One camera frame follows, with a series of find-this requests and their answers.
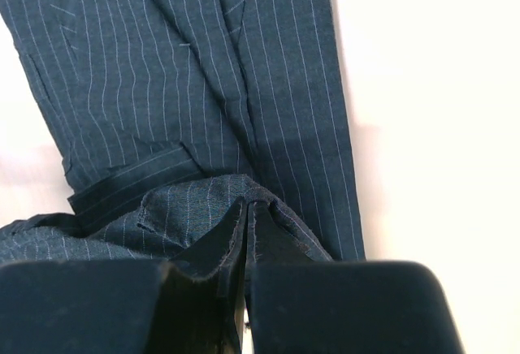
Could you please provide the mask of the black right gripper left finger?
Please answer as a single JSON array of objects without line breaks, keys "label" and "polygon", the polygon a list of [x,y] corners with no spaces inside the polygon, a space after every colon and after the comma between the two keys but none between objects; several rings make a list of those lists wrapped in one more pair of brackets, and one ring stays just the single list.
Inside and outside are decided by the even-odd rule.
[{"label": "black right gripper left finger", "polygon": [[4,353],[238,353],[247,205],[170,261],[1,268]]}]

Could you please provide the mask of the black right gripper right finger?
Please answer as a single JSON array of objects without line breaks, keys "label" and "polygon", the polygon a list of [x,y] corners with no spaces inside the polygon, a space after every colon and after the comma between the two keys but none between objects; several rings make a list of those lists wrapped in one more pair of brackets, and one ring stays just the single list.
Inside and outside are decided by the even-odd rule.
[{"label": "black right gripper right finger", "polygon": [[315,261],[267,204],[248,208],[256,353],[460,353],[437,277],[407,261]]}]

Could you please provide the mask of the black pinstriped long sleeve shirt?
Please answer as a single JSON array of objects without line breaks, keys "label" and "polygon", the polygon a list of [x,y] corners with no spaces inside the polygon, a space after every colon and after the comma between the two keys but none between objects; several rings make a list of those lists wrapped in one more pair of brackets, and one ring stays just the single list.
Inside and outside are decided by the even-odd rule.
[{"label": "black pinstriped long sleeve shirt", "polygon": [[331,0],[1,0],[71,214],[1,260],[172,259],[237,199],[317,260],[365,256]]}]

